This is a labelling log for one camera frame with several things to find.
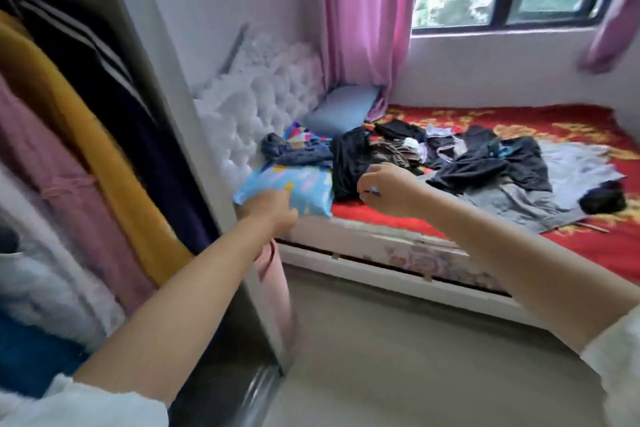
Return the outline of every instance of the white tufted headboard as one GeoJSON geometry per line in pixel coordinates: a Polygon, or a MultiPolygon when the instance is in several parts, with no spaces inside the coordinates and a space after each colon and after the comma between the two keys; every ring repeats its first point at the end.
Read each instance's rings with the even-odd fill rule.
{"type": "Polygon", "coordinates": [[[294,120],[317,107],[323,92],[320,58],[306,44],[295,44],[270,67],[242,67],[211,82],[196,110],[216,164],[231,192],[264,164],[260,141],[282,135],[294,120]]]}

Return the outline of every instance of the hand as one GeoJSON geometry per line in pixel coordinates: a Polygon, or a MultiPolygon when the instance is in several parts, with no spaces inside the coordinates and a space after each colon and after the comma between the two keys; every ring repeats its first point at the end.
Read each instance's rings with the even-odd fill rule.
{"type": "Polygon", "coordinates": [[[291,193],[285,190],[264,190],[238,209],[241,220],[259,220],[272,228],[272,236],[280,235],[295,225],[298,210],[289,208],[291,193]]]}
{"type": "Polygon", "coordinates": [[[420,193],[426,185],[406,169],[394,164],[374,164],[358,181],[360,199],[380,213],[415,218],[420,193]]]}

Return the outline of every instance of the yellow garment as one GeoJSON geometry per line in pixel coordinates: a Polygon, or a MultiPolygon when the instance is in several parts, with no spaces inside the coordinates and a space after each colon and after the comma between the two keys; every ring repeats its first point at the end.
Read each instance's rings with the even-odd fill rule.
{"type": "Polygon", "coordinates": [[[9,86],[86,163],[140,264],[157,284],[163,284],[193,255],[175,236],[112,137],[56,65],[21,34],[18,20],[2,11],[0,14],[0,71],[9,86]]]}

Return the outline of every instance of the red bedspread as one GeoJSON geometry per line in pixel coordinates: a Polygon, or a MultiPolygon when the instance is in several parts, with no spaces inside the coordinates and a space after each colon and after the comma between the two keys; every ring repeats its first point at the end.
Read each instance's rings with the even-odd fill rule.
{"type": "MultiPolygon", "coordinates": [[[[453,127],[465,131],[470,124],[493,129],[503,138],[532,135],[559,142],[585,142],[611,147],[612,163],[627,178],[623,181],[627,209],[611,215],[597,215],[588,223],[609,230],[602,233],[570,225],[545,234],[554,242],[635,282],[640,282],[640,149],[616,124],[612,110],[592,105],[554,105],[539,108],[412,108],[389,107],[379,122],[399,118],[426,126],[453,127]]],[[[360,201],[334,203],[336,218],[411,230],[428,236],[445,237],[420,220],[389,218],[360,201]]]]}

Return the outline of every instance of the pink garment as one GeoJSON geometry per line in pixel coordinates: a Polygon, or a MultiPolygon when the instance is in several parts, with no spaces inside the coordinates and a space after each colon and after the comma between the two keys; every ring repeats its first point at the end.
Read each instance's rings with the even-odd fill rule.
{"type": "Polygon", "coordinates": [[[95,179],[0,75],[0,156],[35,188],[128,316],[156,290],[96,188],[95,179]]]}
{"type": "Polygon", "coordinates": [[[278,245],[274,240],[262,247],[262,253],[255,259],[255,266],[267,300],[275,311],[278,329],[284,338],[284,346],[292,350],[296,336],[295,321],[287,278],[284,275],[278,245]]]}
{"type": "Polygon", "coordinates": [[[384,115],[387,95],[409,50],[415,0],[323,0],[323,65],[327,87],[385,86],[367,116],[384,115]]]}
{"type": "Polygon", "coordinates": [[[638,28],[640,0],[613,0],[595,40],[580,62],[581,68],[594,74],[611,71],[631,46],[638,28]]]}

